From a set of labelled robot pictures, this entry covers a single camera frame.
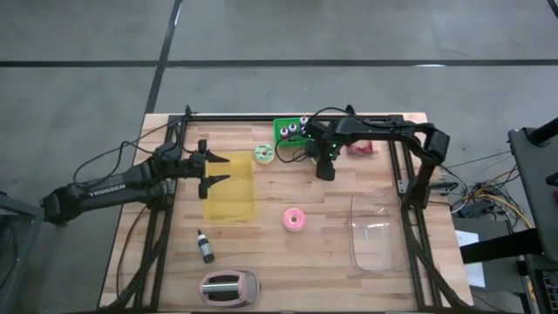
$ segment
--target concrete floor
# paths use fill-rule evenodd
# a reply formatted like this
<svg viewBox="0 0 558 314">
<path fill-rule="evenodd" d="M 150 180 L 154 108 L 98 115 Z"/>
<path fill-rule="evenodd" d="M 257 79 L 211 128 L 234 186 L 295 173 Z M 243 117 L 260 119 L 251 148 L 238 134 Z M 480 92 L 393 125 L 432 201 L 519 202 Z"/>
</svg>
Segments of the concrete floor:
<svg viewBox="0 0 558 314">
<path fill-rule="evenodd" d="M 0 61 L 156 60 L 173 3 L 3 1 Z M 185 0 L 169 59 L 558 58 L 557 30 L 545 0 Z M 85 160 L 136 137 L 154 70 L 0 68 L 0 189 L 36 204 Z M 556 77 L 551 66 L 167 69 L 155 112 L 186 104 L 213 113 L 313 112 L 349 103 L 360 112 L 426 112 L 452 136 L 452 165 L 508 150 L 509 129 L 555 117 Z M 475 176 L 496 160 L 455 172 L 475 182 L 514 165 L 508 159 Z M 84 177 L 113 162 L 101 160 Z M 519 181 L 508 189 L 526 207 Z M 94 309 L 118 215 L 108 208 L 65 229 L 44 225 L 18 312 Z M 517 300 L 501 302 L 508 295 L 475 294 L 521 310 Z"/>
</svg>

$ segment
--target transparent plastic box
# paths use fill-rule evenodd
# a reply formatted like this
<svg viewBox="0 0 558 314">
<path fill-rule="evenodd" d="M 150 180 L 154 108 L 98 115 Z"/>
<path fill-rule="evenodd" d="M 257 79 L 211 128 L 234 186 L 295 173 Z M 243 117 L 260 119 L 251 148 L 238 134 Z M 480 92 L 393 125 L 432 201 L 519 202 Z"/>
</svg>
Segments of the transparent plastic box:
<svg viewBox="0 0 558 314">
<path fill-rule="evenodd" d="M 396 195 L 355 195 L 350 206 L 351 261 L 361 270 L 399 272 L 408 269 Z"/>
</svg>

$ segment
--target wooden tabletop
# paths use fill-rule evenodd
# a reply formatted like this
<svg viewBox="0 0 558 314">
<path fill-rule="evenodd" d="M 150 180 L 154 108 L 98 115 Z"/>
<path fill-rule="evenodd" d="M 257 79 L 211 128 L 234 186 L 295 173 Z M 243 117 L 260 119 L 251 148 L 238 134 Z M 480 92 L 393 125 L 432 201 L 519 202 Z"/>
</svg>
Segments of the wooden tabletop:
<svg viewBox="0 0 558 314">
<path fill-rule="evenodd" d="M 426 122 L 424 113 L 402 114 L 405 119 Z M 142 133 L 166 124 L 167 117 L 148 114 Z M 164 134 L 161 129 L 139 145 L 155 149 Z M 207 139 L 209 148 L 217 154 L 253 151 L 259 144 L 273 142 L 270 122 L 188 123 L 187 149 L 195 149 L 199 139 Z M 160 310 L 214 310 L 204 305 L 198 295 L 200 281 L 207 273 L 231 269 L 253 270 L 261 281 L 258 302 L 242 308 L 243 311 L 416 310 L 388 146 L 386 142 L 374 141 L 373 147 L 374 154 L 367 157 L 347 156 L 342 151 L 335 161 L 337 177 L 332 182 L 317 179 L 310 160 L 284 164 L 276 159 L 267 166 L 253 162 L 257 215 L 249 222 L 204 222 L 197 195 L 199 181 L 179 180 Z M 147 157 L 137 152 L 134 162 Z M 418 168 L 419 160 L 413 158 L 413 162 Z M 400 165 L 404 173 L 405 164 Z M 298 233 L 290 233 L 281 223 L 282 212 L 292 207 L 307 215 L 306 226 Z M 142 204 L 134 203 L 122 210 L 101 305 L 116 297 L 118 260 L 126 234 L 142 208 Z M 365 216 L 366 210 L 381 210 L 383 214 Z M 147 212 L 140 218 L 126 249 L 121 289 L 140 266 Z M 425 211 L 425 220 L 436 267 L 459 296 L 473 304 L 447 206 L 432 204 Z M 204 231 L 213 247 L 215 261 L 209 265 L 201 259 L 197 229 Z M 147 280 L 146 303 L 151 295 L 151 279 L 153 272 Z M 422 283 L 430 300 L 424 271 Z"/>
</svg>

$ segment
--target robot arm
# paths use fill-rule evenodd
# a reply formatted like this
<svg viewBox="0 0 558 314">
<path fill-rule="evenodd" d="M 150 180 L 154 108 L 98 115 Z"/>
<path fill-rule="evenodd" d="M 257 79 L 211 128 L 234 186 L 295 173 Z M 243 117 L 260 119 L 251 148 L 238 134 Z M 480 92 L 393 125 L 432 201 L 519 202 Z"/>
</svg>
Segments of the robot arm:
<svg viewBox="0 0 558 314">
<path fill-rule="evenodd" d="M 415 209 L 426 208 L 430 196 L 430 178 L 436 166 L 444 162 L 450 137 L 434 127 L 433 124 L 370 123 L 354 115 L 325 125 L 310 119 L 304 129 L 307 141 L 306 154 L 316 159 L 316 177 L 333 181 L 335 168 L 332 161 L 339 155 L 342 146 L 348 146 L 357 140 L 395 140 L 405 143 L 414 155 L 422 161 L 418 175 L 407 186 L 405 197 Z M 424 145 L 415 136 L 424 133 Z"/>
<path fill-rule="evenodd" d="M 165 204 L 174 193 L 171 179 L 199 178 L 199 196 L 208 198 L 208 189 L 229 175 L 205 177 L 205 161 L 228 162 L 207 150 L 207 142 L 200 140 L 198 150 L 181 160 L 182 147 L 165 143 L 146 161 L 121 174 L 86 183 L 71 183 L 57 188 L 43 200 L 44 220 L 55 224 L 68 222 L 82 213 L 94 209 L 139 201 L 150 209 Z"/>
</svg>

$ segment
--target wire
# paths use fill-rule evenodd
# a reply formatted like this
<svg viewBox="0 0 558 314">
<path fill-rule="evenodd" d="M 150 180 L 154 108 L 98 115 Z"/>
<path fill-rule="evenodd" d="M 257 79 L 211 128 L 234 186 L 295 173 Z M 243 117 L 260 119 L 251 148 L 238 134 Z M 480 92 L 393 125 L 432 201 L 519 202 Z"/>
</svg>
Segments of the wire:
<svg viewBox="0 0 558 314">
<path fill-rule="evenodd" d="M 498 196 L 494 196 L 494 195 L 483 195 L 485 197 L 489 197 L 495 201 L 499 201 L 502 204 L 508 206 L 510 209 L 512 209 L 515 214 L 517 214 L 524 222 L 525 224 L 531 229 L 533 226 L 531 225 L 531 223 L 529 222 L 529 220 L 527 218 L 525 218 L 525 216 L 520 212 L 519 209 L 517 209 L 514 205 L 508 203 L 507 201 L 502 200 L 500 197 Z"/>
<path fill-rule="evenodd" d="M 472 295 L 473 295 L 473 297 L 478 298 L 478 299 L 479 299 L 480 301 L 482 301 L 484 304 L 488 305 L 488 307 L 492 308 L 493 310 L 505 312 L 504 310 L 501 310 L 501 309 L 499 309 L 499 308 L 497 308 L 497 307 L 491 305 L 489 302 L 487 302 L 487 301 L 486 301 L 485 299 L 483 299 L 482 297 L 479 297 L 479 296 L 477 296 L 477 295 L 475 295 L 475 294 L 473 294 L 473 293 L 472 293 Z"/>
<path fill-rule="evenodd" d="M 517 165 L 515 165 L 511 170 L 506 171 L 503 174 L 498 174 L 495 177 L 493 177 L 492 179 L 490 179 L 489 181 L 487 181 L 487 183 L 483 184 L 479 189 L 477 189 L 475 191 L 475 194 L 480 194 L 480 192 L 482 191 L 486 191 L 487 188 L 496 188 L 499 189 L 501 187 L 503 187 L 506 183 L 511 182 L 512 180 L 515 180 L 517 178 L 517 176 L 515 176 L 512 180 L 510 180 L 510 176 L 512 175 L 512 173 L 517 169 Z M 504 175 L 507 174 L 507 178 L 502 182 L 502 183 L 498 183 L 500 184 L 498 187 L 496 187 L 496 185 L 490 185 L 492 182 L 496 182 L 499 178 L 503 177 Z"/>
<path fill-rule="evenodd" d="M 447 201 L 428 201 L 430 203 L 434 203 L 434 204 L 444 204 L 449 206 L 450 208 L 452 207 L 452 204 L 448 203 Z"/>
<path fill-rule="evenodd" d="M 128 247 L 128 243 L 130 241 L 130 236 L 132 235 L 133 230 L 136 228 L 136 225 L 138 224 L 138 221 L 140 220 L 141 214 L 143 214 L 143 212 L 146 210 L 146 208 L 147 208 L 147 205 L 144 206 L 141 209 L 138 216 L 133 221 L 132 226 L 130 227 L 130 230 L 128 230 L 128 234 L 126 235 L 126 239 L 124 240 L 124 247 L 122 248 L 122 254 L 120 254 L 119 265 L 116 268 L 116 297 L 117 298 L 120 297 L 120 287 L 119 287 L 120 270 L 122 269 L 122 261 L 124 260 L 124 255 L 126 254 L 126 248 Z"/>
<path fill-rule="evenodd" d="M 467 191 L 467 185 L 465 185 L 465 183 L 464 183 L 459 177 L 456 177 L 456 176 L 453 175 L 453 174 L 444 174 L 444 173 L 442 173 L 442 175 L 447 175 L 448 177 L 455 179 L 455 180 L 460 184 L 460 186 L 463 188 L 462 190 L 463 190 L 463 191 Z"/>
<path fill-rule="evenodd" d="M 487 160 L 489 158 L 493 158 L 493 157 L 500 156 L 500 155 L 503 155 L 503 154 L 507 154 L 507 153 L 510 153 L 510 152 L 511 152 L 511 150 L 508 150 L 506 152 L 497 153 L 497 154 L 491 154 L 491 155 L 486 156 L 486 157 L 481 157 L 481 158 L 477 158 L 475 160 L 465 161 L 465 162 L 461 162 L 461 163 L 456 164 L 456 165 L 451 165 L 451 166 L 448 166 L 446 168 L 451 169 L 453 167 L 460 167 L 460 166 L 463 166 L 463 165 L 468 165 L 470 163 L 474 163 L 474 162 L 481 161 L 481 160 Z"/>
<path fill-rule="evenodd" d="M 346 111 L 344 109 L 337 108 L 337 107 L 325 107 L 323 109 L 320 109 L 320 110 L 316 111 L 316 113 L 312 114 L 310 116 L 310 118 L 308 119 L 307 123 L 310 123 L 315 117 L 317 117 L 318 114 L 323 113 L 323 112 L 328 111 L 328 110 L 339 111 L 341 113 L 345 113 L 346 115 L 348 115 L 350 117 L 354 117 L 352 114 L 350 114 L 348 111 Z"/>
<path fill-rule="evenodd" d="M 81 164 L 81 166 L 79 166 L 78 169 L 76 169 L 76 171 L 73 173 L 73 176 L 72 176 L 73 184 L 75 184 L 76 186 L 78 186 L 78 187 L 80 187 L 80 188 L 92 188 L 92 187 L 94 187 L 94 186 L 96 186 L 96 185 L 98 185 L 98 184 L 100 184 L 100 183 L 106 181 L 108 178 L 111 177 L 111 175 L 113 175 L 113 174 L 116 172 L 116 170 L 117 170 L 118 167 L 120 166 L 120 161 L 121 161 L 121 159 L 122 159 L 122 152 L 123 152 L 124 147 L 133 146 L 133 147 L 136 147 L 137 149 L 139 149 L 139 150 L 142 151 L 142 152 L 145 152 L 145 153 L 148 153 L 148 154 L 152 154 L 153 152 L 147 151 L 147 150 L 145 150 L 145 149 L 143 149 L 143 148 L 140 148 L 140 147 L 138 147 L 137 145 L 134 145 L 134 144 L 140 142 L 140 140 L 141 140 L 141 139 L 144 139 L 147 135 L 149 135 L 149 134 L 151 134 L 151 133 L 154 133 L 154 132 L 160 130 L 161 128 L 163 128 L 163 127 L 171 126 L 171 125 L 176 126 L 176 124 L 182 122 L 183 120 L 184 120 L 184 119 L 182 118 L 182 119 L 177 119 L 177 120 L 175 120 L 175 121 L 167 122 L 166 124 L 164 124 L 164 125 L 162 125 L 162 126 L 155 127 L 153 130 L 151 130 L 151 131 L 149 131 L 149 132 L 147 132 L 147 133 L 141 135 L 141 136 L 140 136 L 139 138 L 137 138 L 136 140 L 133 140 L 133 141 L 131 141 L 131 142 L 125 140 L 125 141 L 123 141 L 123 142 L 120 143 L 120 146 L 119 146 L 118 148 L 111 149 L 111 150 L 109 150 L 109 151 L 106 151 L 106 152 L 104 152 L 104 153 L 102 153 L 102 154 L 99 154 L 99 155 L 97 155 L 97 156 L 95 156 L 95 157 L 89 159 L 88 161 L 86 161 L 86 162 L 84 162 L 83 164 Z M 174 149 L 174 148 L 178 145 L 179 142 L 180 142 L 180 140 L 177 140 L 177 141 L 174 143 L 174 144 L 175 144 L 174 147 L 170 147 L 170 148 L 168 148 L 168 150 Z M 114 168 L 111 170 L 111 172 L 110 172 L 109 174 L 107 174 L 106 176 L 104 176 L 104 177 L 102 177 L 102 178 L 100 178 L 100 179 L 98 179 L 98 180 L 95 180 L 95 181 L 93 181 L 93 182 L 80 182 L 80 181 L 78 181 L 78 173 L 79 173 L 79 171 L 81 171 L 85 166 L 89 165 L 90 163 L 92 163 L 92 162 L 94 162 L 94 161 L 96 161 L 96 160 L 98 160 L 98 159 L 100 159 L 100 158 L 102 158 L 102 157 L 104 157 L 104 156 L 106 156 L 106 155 L 108 155 L 108 154 L 114 153 L 114 152 L 116 152 L 116 151 L 119 152 L 119 156 L 118 156 L 118 158 L 117 158 L 116 165 L 114 166 Z"/>
<path fill-rule="evenodd" d="M 8 274 L 6 274 L 6 277 L 0 283 L 0 291 L 2 291 L 3 287 L 6 285 L 6 283 L 8 283 L 8 279 L 10 279 L 11 273 L 16 268 L 17 259 L 18 259 L 18 257 L 17 257 L 16 229 L 14 228 L 14 225 L 11 222 L 10 222 L 10 232 L 11 232 L 12 247 L 14 248 L 14 262 L 11 264 L 10 270 L 8 270 Z"/>
<path fill-rule="evenodd" d="M 470 180 L 472 180 L 473 178 L 478 177 L 480 174 L 482 174 L 483 172 L 487 171 L 487 170 L 490 169 L 491 167 L 494 167 L 494 166 L 498 165 L 499 163 L 504 162 L 504 161 L 506 161 L 506 160 L 508 160 L 508 159 L 510 159 L 510 158 L 512 158 L 512 157 L 513 157 L 513 156 L 510 155 L 510 156 L 508 156 L 508 157 L 506 157 L 506 158 L 504 158 L 504 159 L 502 159 L 502 160 L 498 160 L 498 161 L 496 161 L 495 163 L 490 164 L 488 167 L 485 167 L 484 169 L 480 170 L 477 174 L 471 176 L 471 177 L 470 177 L 469 179 L 467 179 L 466 181 L 469 182 Z"/>
<path fill-rule="evenodd" d="M 305 152 L 302 152 L 301 154 L 298 154 L 297 156 L 295 156 L 296 152 L 300 151 L 301 149 L 303 150 L 303 148 L 298 148 L 296 151 L 293 152 L 293 157 L 292 157 L 292 159 L 290 159 L 290 160 L 284 160 L 283 158 L 281 158 L 281 156 L 279 155 L 279 152 L 278 152 L 278 150 L 277 150 L 277 148 L 279 147 L 279 143 L 281 143 L 281 142 L 284 141 L 284 140 L 288 140 L 288 139 L 290 139 L 290 138 L 293 137 L 293 136 L 297 136 L 297 134 L 292 134 L 292 135 L 290 135 L 289 137 L 287 137 L 287 138 L 285 138 L 285 139 L 279 139 L 279 140 L 276 142 L 276 148 L 275 148 L 275 150 L 276 150 L 276 156 L 277 156 L 277 159 L 279 159 L 279 160 L 282 161 L 283 163 L 291 163 L 291 162 L 295 162 L 295 161 L 296 161 L 296 162 L 301 162 L 301 161 L 305 160 L 306 157 L 308 157 L 308 156 L 306 155 Z"/>
<path fill-rule="evenodd" d="M 461 180 L 456 174 L 454 174 L 452 172 L 452 170 L 448 169 L 447 167 L 444 167 L 442 165 L 439 165 L 442 169 L 447 171 L 447 174 L 444 175 L 448 175 L 450 177 L 453 177 L 453 179 L 457 180 L 459 183 L 461 183 L 461 186 L 465 189 L 465 191 L 467 191 L 467 185 L 465 184 L 465 182 L 463 182 L 463 180 Z"/>
</svg>

